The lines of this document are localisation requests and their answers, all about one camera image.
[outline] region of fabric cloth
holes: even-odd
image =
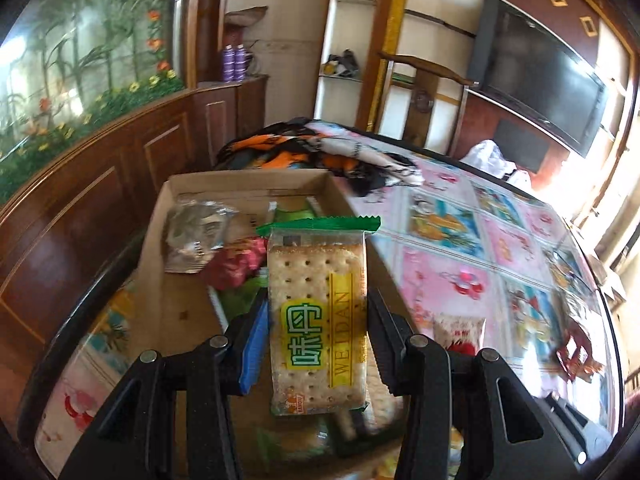
[[[346,177],[359,196],[385,186],[421,186],[424,182],[420,169],[407,157],[316,132],[313,125],[313,121],[276,123],[233,140],[218,153],[216,169],[321,168]]]

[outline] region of blue gripper pad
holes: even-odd
[[[246,395],[258,380],[264,347],[269,336],[269,298],[266,294],[262,298],[242,351],[242,369],[238,379],[241,395]]]

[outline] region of flower mural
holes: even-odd
[[[76,142],[184,88],[169,62],[172,5],[28,3],[0,47],[0,205]]]

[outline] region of yellow label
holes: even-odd
[[[292,300],[280,309],[282,351],[289,370],[317,370],[329,363],[329,311],[315,298]]]
[[[329,310],[331,312],[330,384],[353,383],[353,276],[329,275]]]

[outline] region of black tv screen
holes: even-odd
[[[484,0],[468,77],[475,90],[586,156],[607,87],[593,68],[538,22],[502,0]]]

